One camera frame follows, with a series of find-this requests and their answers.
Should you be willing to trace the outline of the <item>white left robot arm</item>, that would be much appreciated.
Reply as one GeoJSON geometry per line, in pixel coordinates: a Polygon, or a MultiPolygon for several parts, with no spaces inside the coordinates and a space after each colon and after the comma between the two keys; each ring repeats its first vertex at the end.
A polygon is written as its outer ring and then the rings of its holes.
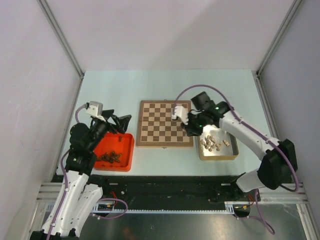
{"type": "Polygon", "coordinates": [[[58,197],[41,230],[32,240],[77,240],[98,200],[110,196],[111,188],[103,177],[92,174],[97,160],[94,150],[107,133],[124,134],[132,116],[118,117],[114,110],[95,110],[93,124],[77,122],[70,129],[70,148],[62,156],[63,181],[58,197]]]}

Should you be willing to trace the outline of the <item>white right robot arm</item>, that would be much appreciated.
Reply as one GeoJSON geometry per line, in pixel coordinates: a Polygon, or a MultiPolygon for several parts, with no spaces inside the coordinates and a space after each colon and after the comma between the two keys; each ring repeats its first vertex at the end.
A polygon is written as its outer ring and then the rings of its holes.
{"type": "Polygon", "coordinates": [[[250,191],[262,187],[275,190],[290,177],[293,177],[296,184],[294,191],[298,190],[298,164],[292,141],[281,141],[262,134],[246,123],[227,100],[215,103],[203,91],[191,101],[197,110],[196,114],[183,106],[176,106],[171,117],[173,120],[181,120],[181,127],[187,136],[201,136],[206,126],[214,125],[240,140],[261,161],[258,169],[243,173],[235,180],[230,188],[230,194],[235,200],[242,201],[250,191]]]}

